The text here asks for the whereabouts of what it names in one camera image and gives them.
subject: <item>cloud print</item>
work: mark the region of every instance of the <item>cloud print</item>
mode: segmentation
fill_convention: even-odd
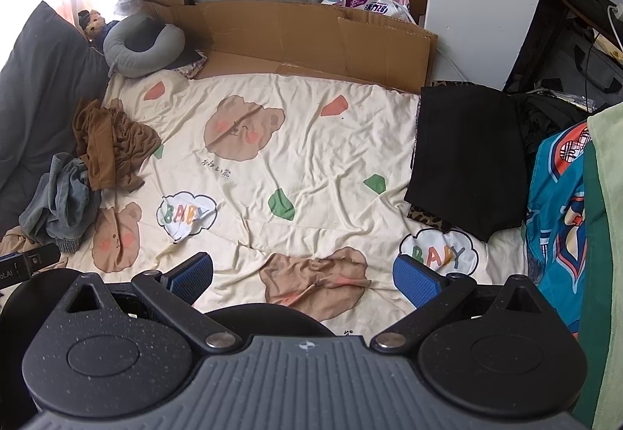
[[[210,229],[216,221],[216,201],[204,194],[188,191],[163,196],[156,211],[158,224],[173,239],[174,243]]]
[[[415,235],[407,235],[401,241],[400,254],[408,254],[441,275],[453,271],[471,275],[479,261],[472,239],[455,229],[444,234],[435,228],[423,228]]]

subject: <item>bed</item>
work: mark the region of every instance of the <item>bed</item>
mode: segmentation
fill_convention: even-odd
[[[519,229],[484,244],[406,218],[418,101],[278,74],[116,74],[104,105],[121,102],[163,144],[139,169],[142,187],[102,193],[67,267],[122,282],[205,251],[214,280],[198,310],[280,303],[367,340],[413,310],[392,282],[400,252],[482,284],[525,273]]]

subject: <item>neck pillow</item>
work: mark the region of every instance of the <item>neck pillow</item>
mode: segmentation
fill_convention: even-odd
[[[154,20],[146,14],[130,15],[116,24],[104,40],[104,57],[113,71],[129,78],[162,70],[175,61],[185,47],[184,32],[179,27],[167,24],[160,31],[153,46],[144,52],[135,52],[127,47],[127,41],[141,31],[149,30]]]

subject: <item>gray ribbed plate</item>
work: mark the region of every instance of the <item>gray ribbed plate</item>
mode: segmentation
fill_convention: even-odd
[[[429,393],[410,364],[368,350],[360,337],[255,337],[212,356],[188,387],[151,412],[79,421],[46,412],[28,430],[580,430],[569,414],[498,423]]]

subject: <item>printed bear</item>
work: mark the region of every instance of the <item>printed bear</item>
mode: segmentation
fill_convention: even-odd
[[[367,268],[365,256],[352,247],[324,259],[272,254],[260,270],[260,279],[266,286],[266,302],[325,321],[357,305],[370,286]]]
[[[223,159],[246,161],[266,147],[284,121],[280,108],[264,108],[241,96],[228,96],[206,123],[203,140],[211,153]]]
[[[101,271],[112,273],[130,268],[138,257],[140,237],[138,221],[143,212],[131,202],[121,212],[100,209],[95,219],[95,236],[91,255]]]

